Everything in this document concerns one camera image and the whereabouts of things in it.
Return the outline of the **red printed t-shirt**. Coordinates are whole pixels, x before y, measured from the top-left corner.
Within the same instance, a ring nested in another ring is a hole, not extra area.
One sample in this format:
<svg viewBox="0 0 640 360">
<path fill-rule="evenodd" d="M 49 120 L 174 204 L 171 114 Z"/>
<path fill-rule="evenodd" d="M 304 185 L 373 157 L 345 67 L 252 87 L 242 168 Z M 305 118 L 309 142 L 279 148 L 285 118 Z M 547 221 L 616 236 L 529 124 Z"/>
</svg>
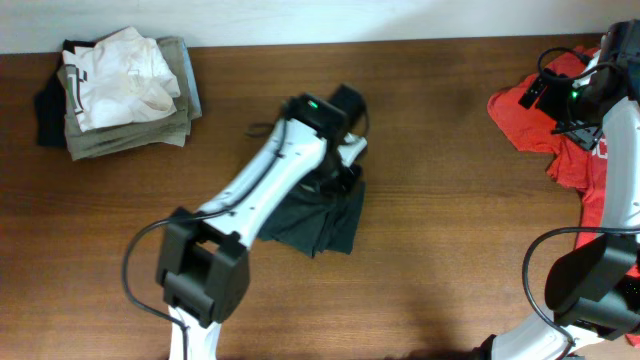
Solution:
<svg viewBox="0 0 640 360">
<path fill-rule="evenodd" d="M 491 119 L 520 151 L 553 153 L 547 173 L 560 185 L 581 193 L 583 227 L 639 225 L 639 96 L 635 93 L 609 109 L 604 135 L 594 148 L 584 150 L 566 135 L 553 135 L 556 121 L 540 109 L 518 104 L 534 83 L 531 75 L 521 84 L 494 94 L 487 105 Z"/>
</svg>

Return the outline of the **dark green t-shirt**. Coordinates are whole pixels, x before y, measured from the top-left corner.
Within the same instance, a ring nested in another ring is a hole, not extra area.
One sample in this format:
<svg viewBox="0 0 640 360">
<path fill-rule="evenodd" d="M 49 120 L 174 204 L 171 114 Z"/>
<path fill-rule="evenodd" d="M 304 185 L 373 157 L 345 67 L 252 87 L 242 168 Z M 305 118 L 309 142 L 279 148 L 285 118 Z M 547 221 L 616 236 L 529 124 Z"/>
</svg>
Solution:
<svg viewBox="0 0 640 360">
<path fill-rule="evenodd" d="M 333 251 L 351 254 L 364 206 L 362 167 L 347 170 L 344 192 L 321 194 L 295 186 L 260 228 L 257 238 L 288 245 L 313 258 Z"/>
</svg>

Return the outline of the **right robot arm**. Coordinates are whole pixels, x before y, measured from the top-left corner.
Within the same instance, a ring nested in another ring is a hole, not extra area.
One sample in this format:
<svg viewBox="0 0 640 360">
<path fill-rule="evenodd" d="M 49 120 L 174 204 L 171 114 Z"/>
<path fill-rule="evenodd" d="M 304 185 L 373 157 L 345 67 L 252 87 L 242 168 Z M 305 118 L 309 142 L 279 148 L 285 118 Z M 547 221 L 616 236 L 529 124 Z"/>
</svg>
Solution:
<svg viewBox="0 0 640 360">
<path fill-rule="evenodd" d="M 639 340 L 639 23 L 613 24 L 596 48 L 547 49 L 536 67 L 487 110 L 518 150 L 553 155 L 549 175 L 580 193 L 581 221 L 543 301 L 475 359 L 571 359 L 588 345 Z"/>
</svg>

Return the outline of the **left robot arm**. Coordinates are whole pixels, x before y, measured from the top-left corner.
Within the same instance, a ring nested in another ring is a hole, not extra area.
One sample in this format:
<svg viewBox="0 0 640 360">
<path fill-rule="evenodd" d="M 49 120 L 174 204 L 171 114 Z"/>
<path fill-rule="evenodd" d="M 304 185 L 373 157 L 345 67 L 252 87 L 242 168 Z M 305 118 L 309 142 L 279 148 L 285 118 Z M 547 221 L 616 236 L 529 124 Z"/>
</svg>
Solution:
<svg viewBox="0 0 640 360">
<path fill-rule="evenodd" d="M 264 146 L 218 195 L 178 207 L 163 234 L 155 275 L 175 322 L 172 359 L 213 359 L 221 325 L 250 283 L 255 239 L 289 242 L 308 256 L 346 251 L 364 197 L 364 97 L 342 84 L 326 100 L 304 93 L 283 106 Z"/>
</svg>

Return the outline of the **light blue folded garment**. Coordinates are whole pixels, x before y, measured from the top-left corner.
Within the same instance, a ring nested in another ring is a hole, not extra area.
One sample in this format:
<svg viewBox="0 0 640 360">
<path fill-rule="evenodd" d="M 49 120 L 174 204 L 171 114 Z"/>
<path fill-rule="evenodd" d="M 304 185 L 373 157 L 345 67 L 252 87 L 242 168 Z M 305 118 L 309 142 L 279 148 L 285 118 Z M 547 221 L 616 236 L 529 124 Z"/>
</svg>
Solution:
<svg viewBox="0 0 640 360">
<path fill-rule="evenodd" d="M 189 90 L 189 96 L 188 96 L 189 119 L 195 120 L 202 116 L 202 107 L 201 107 L 193 65 L 192 65 L 188 47 L 186 46 L 185 41 L 182 41 L 181 50 L 183 55 L 183 64 L 185 69 L 187 88 Z"/>
</svg>

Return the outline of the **olive folded garment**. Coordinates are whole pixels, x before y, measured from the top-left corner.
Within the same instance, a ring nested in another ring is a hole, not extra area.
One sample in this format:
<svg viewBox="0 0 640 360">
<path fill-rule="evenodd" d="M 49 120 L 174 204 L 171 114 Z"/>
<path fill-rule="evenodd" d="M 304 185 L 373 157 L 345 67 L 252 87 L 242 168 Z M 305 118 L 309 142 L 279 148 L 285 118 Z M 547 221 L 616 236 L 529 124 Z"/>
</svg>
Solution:
<svg viewBox="0 0 640 360">
<path fill-rule="evenodd" d="M 67 150 L 73 160 L 95 158 L 152 143 L 165 143 L 179 147 L 185 145 L 186 138 L 191 133 L 193 120 L 189 119 L 189 90 L 183 64 L 182 41 L 184 39 L 181 37 L 164 37 L 157 40 L 169 69 L 177 77 L 181 95 L 174 100 L 175 113 L 153 122 L 81 131 L 77 116 L 72 111 L 69 83 L 71 72 L 64 68 L 58 70 L 57 78 L 66 95 L 64 135 Z"/>
</svg>

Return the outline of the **white folded shirt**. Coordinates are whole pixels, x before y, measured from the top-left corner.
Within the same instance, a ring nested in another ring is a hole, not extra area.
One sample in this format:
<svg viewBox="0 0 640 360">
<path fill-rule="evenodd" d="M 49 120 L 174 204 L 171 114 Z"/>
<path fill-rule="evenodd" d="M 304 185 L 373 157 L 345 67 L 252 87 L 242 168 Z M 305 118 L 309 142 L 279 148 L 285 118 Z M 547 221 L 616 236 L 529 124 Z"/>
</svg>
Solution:
<svg viewBox="0 0 640 360">
<path fill-rule="evenodd" d="M 181 95 L 157 42 L 124 28 L 92 47 L 62 52 L 71 104 L 83 132 L 148 123 L 176 112 Z"/>
</svg>

